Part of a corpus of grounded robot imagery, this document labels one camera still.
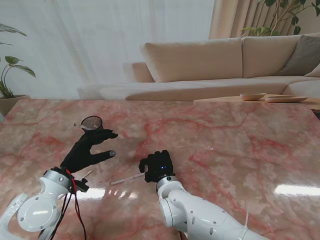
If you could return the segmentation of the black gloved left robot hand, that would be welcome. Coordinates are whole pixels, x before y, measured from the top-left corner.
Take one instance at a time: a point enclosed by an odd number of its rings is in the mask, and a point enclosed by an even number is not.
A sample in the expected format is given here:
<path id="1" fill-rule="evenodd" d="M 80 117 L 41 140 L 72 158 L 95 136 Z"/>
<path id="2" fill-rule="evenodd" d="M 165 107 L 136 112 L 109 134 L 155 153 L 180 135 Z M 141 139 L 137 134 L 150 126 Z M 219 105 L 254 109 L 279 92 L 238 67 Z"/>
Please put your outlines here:
<path id="1" fill-rule="evenodd" d="M 74 144 L 60 164 L 60 168 L 66 169 L 72 174 L 113 158 L 116 155 L 113 150 L 91 154 L 91 148 L 108 139 L 115 139 L 117 137 L 118 134 L 114 133 L 111 129 L 89 130 Z"/>

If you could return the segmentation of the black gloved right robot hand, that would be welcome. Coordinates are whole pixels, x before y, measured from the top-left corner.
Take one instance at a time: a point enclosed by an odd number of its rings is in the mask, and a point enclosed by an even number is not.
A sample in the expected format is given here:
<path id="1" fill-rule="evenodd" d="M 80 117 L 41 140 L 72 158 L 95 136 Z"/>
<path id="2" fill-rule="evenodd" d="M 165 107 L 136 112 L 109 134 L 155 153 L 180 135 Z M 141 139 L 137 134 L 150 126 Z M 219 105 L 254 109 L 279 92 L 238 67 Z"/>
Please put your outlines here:
<path id="1" fill-rule="evenodd" d="M 175 176 L 174 166 L 167 150 L 156 151 L 140 160 L 139 171 L 147 183 L 158 183 L 165 177 Z"/>

